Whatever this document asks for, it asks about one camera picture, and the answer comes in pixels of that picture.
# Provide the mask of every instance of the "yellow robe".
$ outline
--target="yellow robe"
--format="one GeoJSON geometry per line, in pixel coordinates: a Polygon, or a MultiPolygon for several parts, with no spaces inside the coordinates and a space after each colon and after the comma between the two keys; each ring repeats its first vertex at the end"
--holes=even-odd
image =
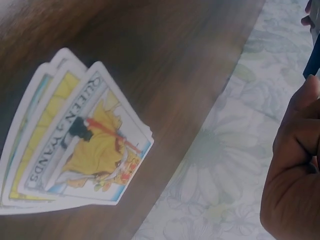
{"type": "MultiPolygon", "coordinates": [[[[92,118],[114,133],[117,133],[117,129],[121,126],[119,117],[110,110],[105,111],[102,100],[97,105],[92,118]]],[[[73,171],[85,175],[101,172],[111,174],[124,155],[124,142],[97,127],[89,126],[88,129],[93,133],[90,141],[79,140],[72,157],[63,166],[62,171],[73,171]]]]}

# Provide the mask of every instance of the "floral tablecloth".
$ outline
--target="floral tablecloth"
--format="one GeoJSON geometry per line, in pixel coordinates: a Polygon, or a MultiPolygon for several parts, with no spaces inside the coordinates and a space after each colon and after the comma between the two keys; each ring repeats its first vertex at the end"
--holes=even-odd
{"type": "Polygon", "coordinates": [[[307,0],[267,0],[226,89],[134,240],[271,240],[259,220],[272,144],[301,86],[307,0]]]}

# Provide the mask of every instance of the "card stack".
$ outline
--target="card stack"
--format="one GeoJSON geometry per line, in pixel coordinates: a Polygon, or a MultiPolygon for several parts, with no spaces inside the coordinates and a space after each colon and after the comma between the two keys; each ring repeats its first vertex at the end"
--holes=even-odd
{"type": "Polygon", "coordinates": [[[67,48],[32,77],[0,159],[0,215],[116,205],[153,145],[101,62],[67,48]]]}

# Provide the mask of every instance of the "hand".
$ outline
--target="hand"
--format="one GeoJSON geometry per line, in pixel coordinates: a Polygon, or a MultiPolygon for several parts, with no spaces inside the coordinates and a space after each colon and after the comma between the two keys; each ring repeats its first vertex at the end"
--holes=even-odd
{"type": "MultiPolygon", "coordinates": [[[[306,14],[310,14],[310,10],[311,10],[311,3],[312,0],[309,0],[306,7],[305,7],[305,13],[306,14]]],[[[310,31],[311,29],[313,29],[315,27],[315,24],[312,22],[310,16],[305,16],[304,18],[301,19],[301,24],[303,26],[310,26],[310,31]]]]}
{"type": "Polygon", "coordinates": [[[260,220],[277,240],[320,236],[320,84],[309,76],[293,95],[273,145],[260,220]]]}

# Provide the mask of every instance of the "brown table surface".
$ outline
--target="brown table surface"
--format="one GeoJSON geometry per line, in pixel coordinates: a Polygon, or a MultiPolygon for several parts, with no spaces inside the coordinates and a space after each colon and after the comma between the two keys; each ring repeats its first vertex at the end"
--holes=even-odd
{"type": "Polygon", "coordinates": [[[0,2],[0,146],[37,66],[69,47],[102,61],[155,144],[117,206],[0,216],[0,239],[129,240],[182,160],[264,0],[0,2]]]}

